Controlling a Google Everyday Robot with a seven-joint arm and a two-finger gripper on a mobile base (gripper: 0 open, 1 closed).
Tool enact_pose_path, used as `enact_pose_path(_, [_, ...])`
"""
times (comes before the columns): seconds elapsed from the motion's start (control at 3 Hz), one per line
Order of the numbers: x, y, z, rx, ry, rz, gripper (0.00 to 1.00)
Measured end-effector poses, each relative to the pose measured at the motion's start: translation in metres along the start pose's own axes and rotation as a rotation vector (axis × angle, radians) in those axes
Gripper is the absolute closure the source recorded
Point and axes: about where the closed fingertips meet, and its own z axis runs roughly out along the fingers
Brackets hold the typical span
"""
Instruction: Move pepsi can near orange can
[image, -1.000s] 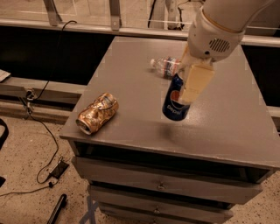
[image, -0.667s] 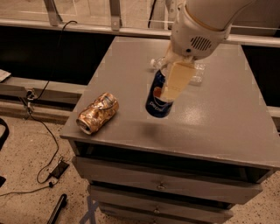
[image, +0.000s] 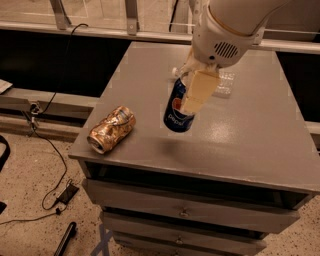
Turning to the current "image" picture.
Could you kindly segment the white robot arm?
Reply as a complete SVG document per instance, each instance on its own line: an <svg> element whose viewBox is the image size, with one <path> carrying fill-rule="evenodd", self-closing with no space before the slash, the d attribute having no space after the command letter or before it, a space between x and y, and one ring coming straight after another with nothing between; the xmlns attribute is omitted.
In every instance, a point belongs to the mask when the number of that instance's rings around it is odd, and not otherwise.
<svg viewBox="0 0 320 256"><path fill-rule="evenodd" d="M236 64L269 17L291 0L208 0L181 69L186 94L180 110L195 114L220 83L219 70Z"/></svg>

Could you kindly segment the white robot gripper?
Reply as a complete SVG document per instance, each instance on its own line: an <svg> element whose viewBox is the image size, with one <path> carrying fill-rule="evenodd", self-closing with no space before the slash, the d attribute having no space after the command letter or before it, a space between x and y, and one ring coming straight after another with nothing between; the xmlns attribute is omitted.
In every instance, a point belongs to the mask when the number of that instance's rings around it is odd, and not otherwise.
<svg viewBox="0 0 320 256"><path fill-rule="evenodd" d="M199 17L192 38L192 49L180 69L182 82L188 80L199 61L217 64L225 68L236 64L254 41L253 35L234 33L219 22L205 6ZM197 70L191 76L187 91L183 96L180 110L184 114L198 113L220 84L217 72Z"/></svg>

